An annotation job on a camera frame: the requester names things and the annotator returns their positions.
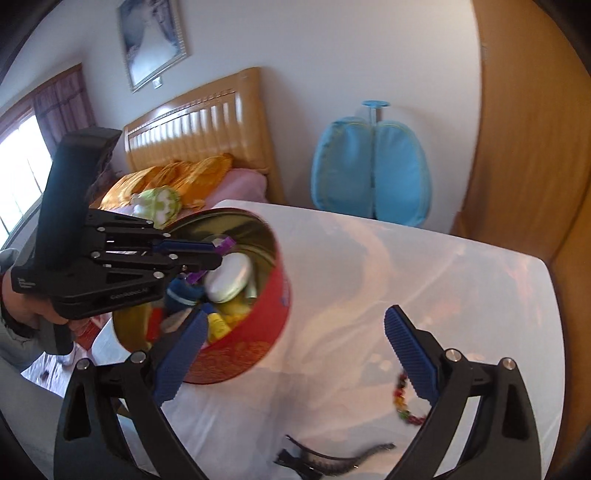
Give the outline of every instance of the wooden wardrobe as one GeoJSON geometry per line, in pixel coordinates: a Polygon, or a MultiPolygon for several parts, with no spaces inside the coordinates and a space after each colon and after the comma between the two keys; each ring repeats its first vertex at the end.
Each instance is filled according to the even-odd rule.
{"type": "Polygon", "coordinates": [[[567,355],[556,467],[591,423],[591,77],[533,0],[473,4],[482,117],[452,233],[535,255],[550,269],[567,355]]]}

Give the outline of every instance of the white soap bar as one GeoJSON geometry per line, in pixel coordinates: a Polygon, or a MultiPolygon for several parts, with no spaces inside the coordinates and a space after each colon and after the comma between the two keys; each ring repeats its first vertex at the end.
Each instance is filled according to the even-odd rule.
{"type": "Polygon", "coordinates": [[[205,292],[209,300],[224,303],[238,295],[252,273],[251,259],[241,253],[228,254],[222,264],[205,275],[205,292]]]}

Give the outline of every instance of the window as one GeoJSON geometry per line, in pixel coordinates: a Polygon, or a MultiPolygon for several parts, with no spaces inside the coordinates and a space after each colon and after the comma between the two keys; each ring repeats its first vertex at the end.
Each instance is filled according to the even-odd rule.
{"type": "Polygon", "coordinates": [[[45,190],[51,156],[34,115],[0,142],[0,245],[45,190]]]}

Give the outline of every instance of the orange pillow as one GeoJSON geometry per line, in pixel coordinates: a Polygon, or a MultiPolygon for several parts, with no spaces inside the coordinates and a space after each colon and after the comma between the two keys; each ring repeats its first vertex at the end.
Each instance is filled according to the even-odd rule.
{"type": "Polygon", "coordinates": [[[162,169],[162,166],[150,167],[145,170],[130,173],[119,179],[119,181],[115,183],[104,196],[100,203],[100,208],[102,210],[112,210],[114,208],[129,205],[131,196],[134,193],[143,192],[146,185],[148,185],[152,178],[162,169]]]}
{"type": "Polygon", "coordinates": [[[172,164],[179,175],[169,184],[177,190],[184,208],[203,206],[203,201],[222,182],[232,168],[234,157],[229,153],[209,157],[197,162],[172,164]]]}
{"type": "Polygon", "coordinates": [[[129,205],[134,193],[169,186],[177,190],[183,208],[205,205],[205,198],[222,182],[232,168],[234,157],[223,153],[204,160],[173,161],[130,173],[118,181],[103,198],[100,208],[112,210],[129,205]]]}

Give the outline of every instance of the blue gripper pad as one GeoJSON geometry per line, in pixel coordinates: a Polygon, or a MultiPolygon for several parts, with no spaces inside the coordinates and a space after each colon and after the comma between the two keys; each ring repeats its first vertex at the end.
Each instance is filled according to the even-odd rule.
{"type": "Polygon", "coordinates": [[[207,339],[207,314],[201,310],[191,320],[183,333],[158,365],[154,375],[152,397],[156,405],[172,400],[181,387],[191,364],[197,358],[207,339]]]}
{"type": "Polygon", "coordinates": [[[439,398],[437,369],[418,341],[416,329],[408,319],[402,318],[396,307],[386,310],[384,329],[415,392],[434,406],[439,398]]]}

